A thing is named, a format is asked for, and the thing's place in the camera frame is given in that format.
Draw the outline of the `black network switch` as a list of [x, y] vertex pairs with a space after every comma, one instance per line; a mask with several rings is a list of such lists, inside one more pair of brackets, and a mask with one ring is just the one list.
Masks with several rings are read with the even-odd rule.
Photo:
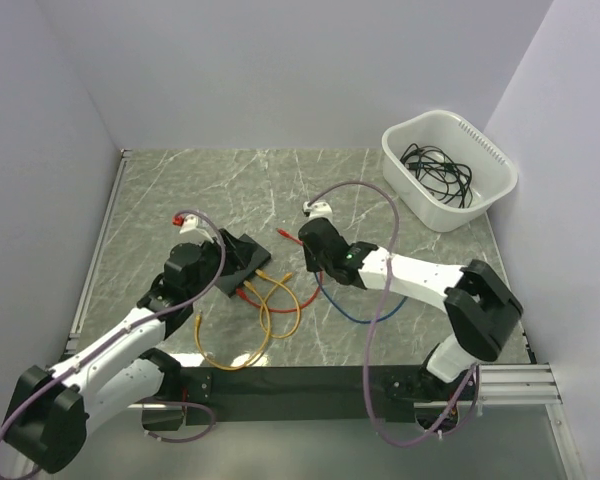
[[255, 252], [246, 270], [226, 277], [220, 276], [216, 281], [215, 286], [227, 297], [234, 296], [237, 289], [242, 287], [245, 281], [251, 280], [256, 275], [256, 271], [262, 269], [272, 258], [271, 253], [249, 235], [242, 234], [237, 238], [252, 242], [255, 245]]

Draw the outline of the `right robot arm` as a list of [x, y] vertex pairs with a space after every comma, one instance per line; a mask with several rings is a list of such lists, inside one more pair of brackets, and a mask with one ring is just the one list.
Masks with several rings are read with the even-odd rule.
[[452, 391], [471, 364], [495, 362], [522, 317], [520, 301], [482, 260], [431, 263], [369, 242], [349, 243], [327, 218], [308, 221], [298, 237], [308, 271], [324, 272], [341, 285], [387, 290], [447, 314], [452, 333], [434, 348], [419, 377], [432, 399]]

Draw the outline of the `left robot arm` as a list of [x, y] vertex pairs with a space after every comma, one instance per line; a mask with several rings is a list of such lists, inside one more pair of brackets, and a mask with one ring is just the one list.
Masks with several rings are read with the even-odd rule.
[[173, 247], [162, 272], [118, 325], [51, 368], [33, 366], [20, 376], [0, 441], [38, 469], [56, 473], [128, 405], [151, 396], [174, 399], [181, 388], [179, 365], [157, 345], [183, 325], [218, 279], [246, 270], [256, 250], [251, 237], [225, 229]]

